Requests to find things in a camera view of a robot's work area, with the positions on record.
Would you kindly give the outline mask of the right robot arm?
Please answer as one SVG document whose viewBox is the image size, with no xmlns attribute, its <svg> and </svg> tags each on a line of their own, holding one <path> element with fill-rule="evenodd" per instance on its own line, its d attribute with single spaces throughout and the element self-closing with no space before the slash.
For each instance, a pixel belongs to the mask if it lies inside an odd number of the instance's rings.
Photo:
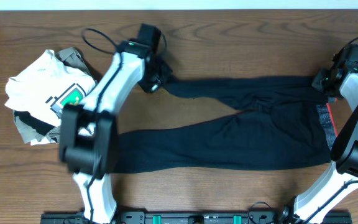
<svg viewBox="0 0 358 224">
<path fill-rule="evenodd" d="M 276 223 L 352 223 L 349 212 L 333 208 L 358 189 L 358 70 L 351 70 L 339 87 L 352 114 L 334 141 L 329 167 L 305 192 L 285 205 Z"/>
</svg>

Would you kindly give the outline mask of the black leggings grey waistband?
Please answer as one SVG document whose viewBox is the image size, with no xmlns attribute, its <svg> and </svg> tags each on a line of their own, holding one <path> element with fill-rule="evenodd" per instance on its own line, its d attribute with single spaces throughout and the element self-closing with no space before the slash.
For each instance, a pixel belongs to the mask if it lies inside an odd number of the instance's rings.
<svg viewBox="0 0 358 224">
<path fill-rule="evenodd" d="M 115 172 L 135 174 L 176 167 L 283 170 L 331 160 L 336 131 L 328 104 L 311 77 L 169 79 L 180 98 L 214 98 L 235 115 L 182 128 L 139 130 L 119 136 Z"/>
</svg>

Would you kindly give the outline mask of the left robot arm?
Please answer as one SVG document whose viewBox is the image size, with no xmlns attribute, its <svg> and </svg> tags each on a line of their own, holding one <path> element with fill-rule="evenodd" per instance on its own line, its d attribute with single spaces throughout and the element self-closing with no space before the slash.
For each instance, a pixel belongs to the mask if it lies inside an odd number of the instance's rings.
<svg viewBox="0 0 358 224">
<path fill-rule="evenodd" d="M 80 189 L 88 223 L 111 223 L 117 203 L 111 173 L 117 163 L 116 117 L 131 90 L 159 71 L 158 41 L 127 40 L 116 47 L 110 67 L 78 105 L 66 104 L 60 126 L 60 160 Z"/>
</svg>

